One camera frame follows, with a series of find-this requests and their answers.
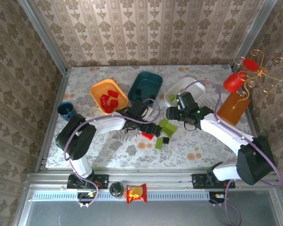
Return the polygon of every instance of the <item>snack bag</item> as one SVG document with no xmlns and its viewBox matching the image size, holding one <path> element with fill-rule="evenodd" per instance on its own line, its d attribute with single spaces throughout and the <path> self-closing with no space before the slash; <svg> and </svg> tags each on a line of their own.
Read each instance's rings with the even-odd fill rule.
<svg viewBox="0 0 283 226">
<path fill-rule="evenodd" d="M 127 203 L 134 200 L 143 200 L 147 202 L 147 186 L 143 184 L 141 186 L 127 186 Z"/>
</svg>

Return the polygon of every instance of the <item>patterned wallpaper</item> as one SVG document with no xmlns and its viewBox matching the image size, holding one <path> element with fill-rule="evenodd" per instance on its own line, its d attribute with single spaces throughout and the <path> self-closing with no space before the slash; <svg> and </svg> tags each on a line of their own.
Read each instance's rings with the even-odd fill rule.
<svg viewBox="0 0 283 226">
<path fill-rule="evenodd" d="M 65 64 L 229 64 L 263 0 L 31 0 Z"/>
<path fill-rule="evenodd" d="M 274 57 L 283 57 L 283 0 L 278 0 L 252 48 L 265 53 L 265 66 L 277 65 Z M 283 69 L 271 74 L 283 79 Z M 258 130 L 268 136 L 278 168 L 283 176 L 283 83 L 271 80 L 275 93 L 266 94 L 258 86 L 252 92 L 252 115 Z"/>
<path fill-rule="evenodd" d="M 15 0 L 0 0 L 0 226 L 11 225 L 61 80 Z"/>
</svg>

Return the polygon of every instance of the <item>floral tablecloth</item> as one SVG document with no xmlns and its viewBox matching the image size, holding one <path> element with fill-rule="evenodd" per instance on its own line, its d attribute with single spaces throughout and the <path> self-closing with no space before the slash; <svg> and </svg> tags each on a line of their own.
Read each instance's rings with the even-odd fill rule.
<svg viewBox="0 0 283 226">
<path fill-rule="evenodd" d="M 157 123 L 165 118 L 166 104 L 164 93 L 183 77 L 193 77 L 197 80 L 210 80 L 222 91 L 222 102 L 229 93 L 223 88 L 223 81 L 231 74 L 229 65 L 169 65 L 169 66 L 120 66 L 120 67 L 77 67 L 73 68 L 64 101 L 73 103 L 78 113 L 84 117 L 103 115 L 89 90 L 91 86 L 103 79 L 113 79 L 128 94 L 138 73 L 148 71 L 163 77 L 163 85 L 156 98 L 162 111 Z M 213 109 L 217 100 L 217 91 L 209 83 L 203 84 L 206 93 L 198 100 L 199 106 Z M 148 120 L 155 117 L 157 107 Z M 111 131 L 94 137 L 87 156 L 94 167 L 208 167 L 219 161 L 227 162 L 236 158 L 235 154 L 212 135 L 196 130 L 186 131 L 182 122 L 170 121 L 178 127 L 170 138 L 168 145 L 162 150 L 155 149 L 156 138 L 151 141 L 144 138 L 137 130 Z M 46 167 L 69 167 L 63 159 L 63 151 L 56 147 L 55 137 L 65 127 L 66 121 L 61 117 L 55 128 Z M 248 120 L 243 115 L 237 127 L 250 133 Z"/>
</svg>

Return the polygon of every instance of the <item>orange tray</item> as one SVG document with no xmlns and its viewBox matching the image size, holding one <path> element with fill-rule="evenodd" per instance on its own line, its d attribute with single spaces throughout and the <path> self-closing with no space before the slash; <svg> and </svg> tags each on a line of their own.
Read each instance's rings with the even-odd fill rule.
<svg viewBox="0 0 283 226">
<path fill-rule="evenodd" d="M 105 94 L 108 95 L 108 90 L 112 90 L 117 92 L 118 98 L 110 97 L 110 100 L 117 99 L 118 100 L 118 107 L 114 109 L 114 111 L 122 109 L 127 106 L 128 104 L 128 98 L 124 94 L 124 92 L 119 88 L 119 86 L 111 79 L 105 79 L 103 81 L 100 81 L 99 83 L 96 83 L 94 86 L 90 88 L 90 94 L 95 100 L 95 102 L 98 104 L 100 109 L 103 111 L 104 114 L 108 114 L 105 112 L 105 110 L 100 106 L 100 97 Z"/>
</svg>

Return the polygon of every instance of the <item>blue cup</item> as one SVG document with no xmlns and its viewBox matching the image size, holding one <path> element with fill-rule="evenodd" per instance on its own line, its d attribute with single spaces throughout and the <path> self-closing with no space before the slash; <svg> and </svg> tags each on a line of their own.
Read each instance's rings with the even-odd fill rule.
<svg viewBox="0 0 283 226">
<path fill-rule="evenodd" d="M 66 121 L 69 121 L 77 112 L 72 103 L 63 102 L 58 106 L 58 114 Z"/>
</svg>

